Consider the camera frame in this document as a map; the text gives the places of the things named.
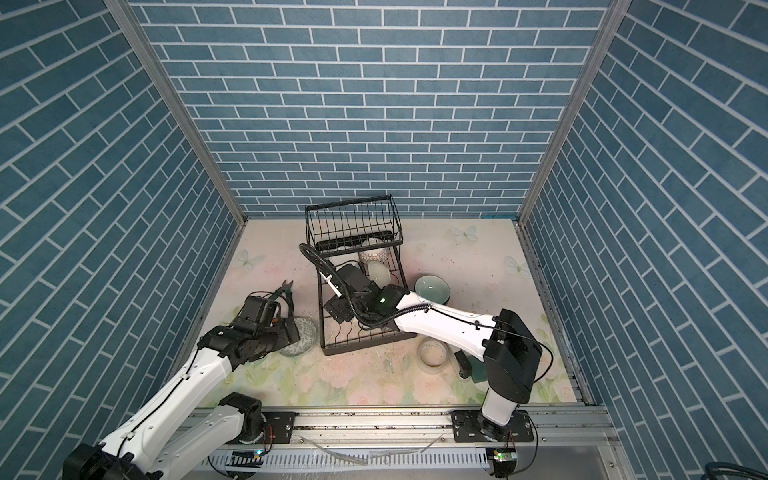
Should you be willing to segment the cream ceramic bowl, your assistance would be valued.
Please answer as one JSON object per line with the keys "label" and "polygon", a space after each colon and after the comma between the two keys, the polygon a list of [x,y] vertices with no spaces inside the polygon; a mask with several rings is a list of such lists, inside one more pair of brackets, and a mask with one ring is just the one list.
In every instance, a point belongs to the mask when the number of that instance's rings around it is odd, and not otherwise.
{"label": "cream ceramic bowl", "polygon": [[391,273],[389,268],[380,261],[369,261],[366,263],[368,278],[379,288],[384,288],[391,284]]}

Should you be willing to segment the green rimmed striped bowl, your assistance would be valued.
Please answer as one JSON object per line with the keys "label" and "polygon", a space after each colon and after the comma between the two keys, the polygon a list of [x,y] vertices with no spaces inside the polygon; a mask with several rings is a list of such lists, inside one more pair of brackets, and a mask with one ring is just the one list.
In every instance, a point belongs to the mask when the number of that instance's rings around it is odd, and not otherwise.
{"label": "green rimmed striped bowl", "polygon": [[306,317],[295,317],[299,340],[279,351],[284,357],[298,357],[311,350],[319,338],[318,327],[314,320]]}

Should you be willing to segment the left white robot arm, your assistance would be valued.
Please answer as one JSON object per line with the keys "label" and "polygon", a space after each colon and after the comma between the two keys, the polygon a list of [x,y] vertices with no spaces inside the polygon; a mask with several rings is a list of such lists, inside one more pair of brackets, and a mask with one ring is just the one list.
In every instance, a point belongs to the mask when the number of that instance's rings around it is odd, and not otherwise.
{"label": "left white robot arm", "polygon": [[230,393],[195,427],[177,432],[197,405],[239,366],[299,342],[290,284],[249,294],[235,318],[198,340],[191,356],[133,416],[64,460],[65,479],[180,479],[235,442],[270,451],[275,428],[260,400]]}

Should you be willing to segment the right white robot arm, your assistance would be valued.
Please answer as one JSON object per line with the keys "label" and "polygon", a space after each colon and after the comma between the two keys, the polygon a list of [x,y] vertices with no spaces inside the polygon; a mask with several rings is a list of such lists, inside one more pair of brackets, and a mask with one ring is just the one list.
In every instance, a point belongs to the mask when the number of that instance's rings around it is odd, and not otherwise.
{"label": "right white robot arm", "polygon": [[481,361],[488,389],[477,423],[487,439],[506,440],[515,411],[530,400],[544,350],[517,313],[476,314],[436,304],[396,285],[381,288],[352,265],[337,269],[325,262],[318,273],[334,294],[325,304],[332,317],[355,319],[367,330],[424,335]]}

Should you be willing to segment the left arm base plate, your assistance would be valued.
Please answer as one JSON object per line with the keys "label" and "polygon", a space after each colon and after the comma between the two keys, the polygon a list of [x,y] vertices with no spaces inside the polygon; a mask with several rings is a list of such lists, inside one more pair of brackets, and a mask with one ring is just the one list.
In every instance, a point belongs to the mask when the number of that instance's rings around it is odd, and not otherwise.
{"label": "left arm base plate", "polygon": [[287,445],[291,442],[297,413],[294,411],[264,411],[262,413],[265,445]]}

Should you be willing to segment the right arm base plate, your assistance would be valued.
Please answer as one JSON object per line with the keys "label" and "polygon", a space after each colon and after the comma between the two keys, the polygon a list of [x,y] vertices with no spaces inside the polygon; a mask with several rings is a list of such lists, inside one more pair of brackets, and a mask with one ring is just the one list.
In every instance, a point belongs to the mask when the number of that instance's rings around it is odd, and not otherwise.
{"label": "right arm base plate", "polygon": [[476,409],[454,410],[450,413],[450,420],[456,443],[525,443],[535,439],[530,416],[525,410],[516,410],[504,426],[486,419]]}

